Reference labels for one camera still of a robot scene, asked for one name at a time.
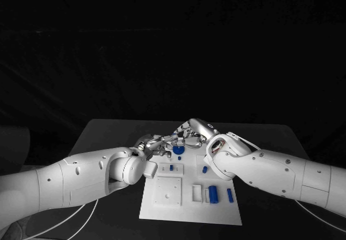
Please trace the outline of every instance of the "table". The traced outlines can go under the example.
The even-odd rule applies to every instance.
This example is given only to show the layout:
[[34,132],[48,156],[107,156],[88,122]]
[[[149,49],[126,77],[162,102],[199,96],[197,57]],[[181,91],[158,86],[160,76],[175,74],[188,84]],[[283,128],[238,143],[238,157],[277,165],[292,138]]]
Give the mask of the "table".
[[[90,121],[71,154],[117,147],[133,147],[146,134],[169,135],[181,126],[178,121],[94,119]],[[211,122],[221,133],[234,132],[261,149],[309,159],[296,134],[279,124],[244,124]],[[345,239],[346,233],[316,219],[295,200],[283,198],[248,186],[234,178],[243,226],[202,224],[140,219],[146,178],[136,185],[116,191],[99,200],[94,215],[74,240],[182,240],[182,239]],[[96,201],[44,238],[67,240],[84,225]],[[346,219],[303,204],[331,223],[346,229]],[[80,207],[51,209],[37,213],[26,226],[26,235],[45,231],[78,210]]]

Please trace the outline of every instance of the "blue cylinder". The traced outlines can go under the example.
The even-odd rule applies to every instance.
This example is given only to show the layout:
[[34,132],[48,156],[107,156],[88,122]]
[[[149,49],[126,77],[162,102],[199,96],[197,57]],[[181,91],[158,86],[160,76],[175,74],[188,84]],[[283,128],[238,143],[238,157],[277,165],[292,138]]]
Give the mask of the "blue cylinder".
[[233,197],[231,188],[227,189],[227,193],[228,193],[230,202],[233,203],[234,202],[234,197]]
[[186,150],[185,146],[173,146],[173,153],[176,155],[184,154],[185,150]]
[[211,204],[220,203],[217,186],[210,186],[210,200],[211,200]]

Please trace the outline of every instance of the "white cable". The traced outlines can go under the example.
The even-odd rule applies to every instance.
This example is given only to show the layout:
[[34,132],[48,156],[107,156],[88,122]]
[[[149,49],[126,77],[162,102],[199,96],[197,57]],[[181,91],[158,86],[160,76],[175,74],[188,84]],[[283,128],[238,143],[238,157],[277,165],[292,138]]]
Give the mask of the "white cable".
[[[248,143],[257,150],[261,150],[261,148],[253,144],[250,141],[247,141],[243,137],[238,136],[238,138],[246,142]],[[332,226],[333,228],[336,228],[338,230],[341,230],[342,232],[346,233],[346,231],[344,229],[341,229],[338,226],[332,225],[329,222],[326,222],[321,217],[318,217],[308,209],[306,207],[300,204],[300,202],[297,200],[295,200],[297,202],[297,204],[305,208],[305,210],[321,220],[323,221],[329,226]]]
[[[88,217],[87,222],[88,222],[90,219],[91,219],[91,216],[93,216],[93,213],[94,213],[96,207],[97,207],[97,205],[99,205],[99,201],[100,201],[100,200],[96,201],[96,206],[94,206],[94,209],[93,209],[93,212],[91,212],[91,215],[90,215],[90,217]],[[37,234],[37,235],[34,235],[34,236],[22,239],[22,240],[29,240],[29,239],[38,237],[39,235],[42,235],[44,233],[47,233],[48,231],[51,231],[52,229],[55,229],[60,225],[62,225],[62,224],[77,215],[77,213],[81,211],[81,209],[84,208],[84,206],[86,206],[86,204],[80,207],[80,209],[75,211],[75,213],[74,213],[61,223],[58,223],[55,226],[52,226],[47,231],[41,232],[39,234]]]

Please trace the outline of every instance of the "black background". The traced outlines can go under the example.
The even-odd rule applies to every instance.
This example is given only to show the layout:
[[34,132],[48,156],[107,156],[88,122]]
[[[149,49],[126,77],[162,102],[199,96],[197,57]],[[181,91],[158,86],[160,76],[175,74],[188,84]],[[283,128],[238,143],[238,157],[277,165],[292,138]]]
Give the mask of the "black background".
[[346,167],[345,10],[331,0],[3,1],[0,124],[31,129],[26,164],[60,161],[91,119],[201,118],[287,125],[310,159]]

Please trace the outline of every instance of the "white board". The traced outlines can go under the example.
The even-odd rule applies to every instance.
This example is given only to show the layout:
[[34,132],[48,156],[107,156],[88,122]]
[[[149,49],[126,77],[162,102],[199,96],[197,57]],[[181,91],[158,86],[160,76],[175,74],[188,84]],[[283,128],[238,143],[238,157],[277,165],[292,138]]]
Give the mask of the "white board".
[[[163,172],[158,169],[155,178],[146,179],[139,215],[140,219],[238,226],[243,225],[234,181],[222,180],[214,173],[211,167],[208,168],[207,173],[204,173],[204,166],[207,165],[204,162],[205,155],[207,145],[204,145],[199,149],[191,149],[185,147],[185,152],[181,155],[176,155],[172,152],[171,159],[168,159],[166,156],[153,156],[150,161],[156,162],[158,164],[173,165],[175,170],[176,166],[184,165],[184,174],[179,174],[178,176],[171,175],[169,172],[168,174],[163,174]],[[165,187],[169,191],[165,191],[165,189],[158,190],[158,188],[162,188],[158,184],[158,178],[160,179],[159,181],[162,181],[163,179],[165,181],[168,181]],[[172,199],[179,199],[179,194],[173,194],[175,192],[172,193],[172,179],[175,179],[175,181],[181,179],[181,204],[178,204],[179,201],[172,201],[172,203],[176,204],[171,205],[165,204],[165,201],[169,202],[172,196],[175,197]],[[208,203],[210,186],[217,186],[218,189],[220,203],[217,204]],[[228,189],[231,189],[233,191],[234,203],[230,202]],[[201,198],[198,196],[194,196],[194,193],[202,194]],[[159,194],[159,196],[162,197],[159,205],[155,204],[155,201],[158,201],[156,194]]]

